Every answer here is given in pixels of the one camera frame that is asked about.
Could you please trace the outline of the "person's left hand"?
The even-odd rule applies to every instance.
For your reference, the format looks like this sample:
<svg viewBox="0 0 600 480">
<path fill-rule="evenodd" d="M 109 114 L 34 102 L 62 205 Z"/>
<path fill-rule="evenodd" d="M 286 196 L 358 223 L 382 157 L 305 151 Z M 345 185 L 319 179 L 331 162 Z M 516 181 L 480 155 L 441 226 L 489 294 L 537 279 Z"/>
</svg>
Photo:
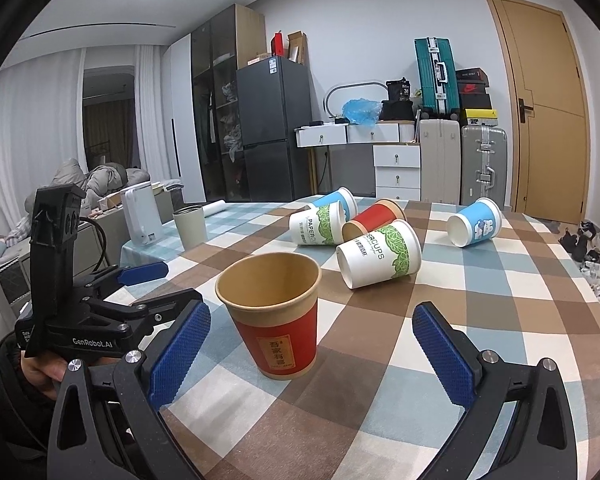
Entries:
<svg viewBox="0 0 600 480">
<path fill-rule="evenodd" d="M 21 352 L 20 367 L 24 378 L 49 399 L 57 399 L 56 385 L 64 380 L 68 362 L 61 356 L 47 352 L 27 358 Z"/>
</svg>

